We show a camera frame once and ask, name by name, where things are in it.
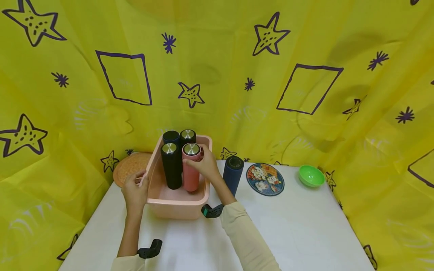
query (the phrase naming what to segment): green bowl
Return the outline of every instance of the green bowl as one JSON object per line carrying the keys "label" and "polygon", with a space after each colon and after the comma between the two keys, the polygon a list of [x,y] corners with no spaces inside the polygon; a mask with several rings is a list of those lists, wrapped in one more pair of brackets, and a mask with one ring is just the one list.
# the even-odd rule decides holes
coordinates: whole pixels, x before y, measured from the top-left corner
{"label": "green bowl", "polygon": [[316,167],[303,165],[299,169],[300,181],[309,187],[319,187],[325,181],[324,174]]}

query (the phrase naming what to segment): decorative plate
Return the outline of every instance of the decorative plate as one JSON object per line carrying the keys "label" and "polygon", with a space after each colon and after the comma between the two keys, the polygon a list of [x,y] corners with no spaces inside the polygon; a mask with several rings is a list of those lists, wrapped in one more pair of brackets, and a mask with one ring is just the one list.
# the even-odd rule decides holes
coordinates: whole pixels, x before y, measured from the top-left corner
{"label": "decorative plate", "polygon": [[247,182],[256,192],[264,196],[277,196],[285,188],[282,175],[274,167],[256,163],[246,173]]}

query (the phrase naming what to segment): orange round mat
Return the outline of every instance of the orange round mat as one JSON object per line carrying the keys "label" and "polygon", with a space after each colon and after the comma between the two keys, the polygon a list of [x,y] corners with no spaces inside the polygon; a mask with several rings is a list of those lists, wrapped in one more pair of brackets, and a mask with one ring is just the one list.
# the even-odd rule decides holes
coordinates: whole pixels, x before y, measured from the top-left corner
{"label": "orange round mat", "polygon": [[151,155],[151,153],[132,153],[130,156],[124,158],[115,168],[115,171],[113,171],[115,183],[119,187],[122,187],[128,175],[145,170]]}

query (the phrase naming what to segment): pink plastic basket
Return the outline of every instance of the pink plastic basket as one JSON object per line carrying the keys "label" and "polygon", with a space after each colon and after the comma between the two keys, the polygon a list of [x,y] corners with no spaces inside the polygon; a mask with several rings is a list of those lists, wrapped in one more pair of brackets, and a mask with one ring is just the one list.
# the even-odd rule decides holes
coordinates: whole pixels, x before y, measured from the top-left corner
{"label": "pink plastic basket", "polygon": [[[205,135],[196,135],[198,144],[205,144],[212,150],[213,141]],[[155,216],[169,219],[198,219],[201,209],[210,196],[210,182],[200,176],[199,188],[187,192],[183,187],[171,190],[167,187],[160,148],[163,136],[157,142],[148,166],[146,176],[149,178],[148,205]]]}

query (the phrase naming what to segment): rectangle drawing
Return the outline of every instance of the rectangle drawing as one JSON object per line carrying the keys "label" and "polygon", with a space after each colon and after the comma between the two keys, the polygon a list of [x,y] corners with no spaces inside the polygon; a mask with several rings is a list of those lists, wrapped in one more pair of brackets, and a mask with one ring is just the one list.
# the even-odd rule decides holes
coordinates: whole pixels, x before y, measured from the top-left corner
{"label": "rectangle drawing", "polygon": [[434,149],[411,163],[408,171],[427,186],[434,188]]}
{"label": "rectangle drawing", "polygon": [[96,51],[96,55],[115,99],[152,105],[144,54]]}
{"label": "rectangle drawing", "polygon": [[276,109],[313,115],[343,70],[296,64]]}

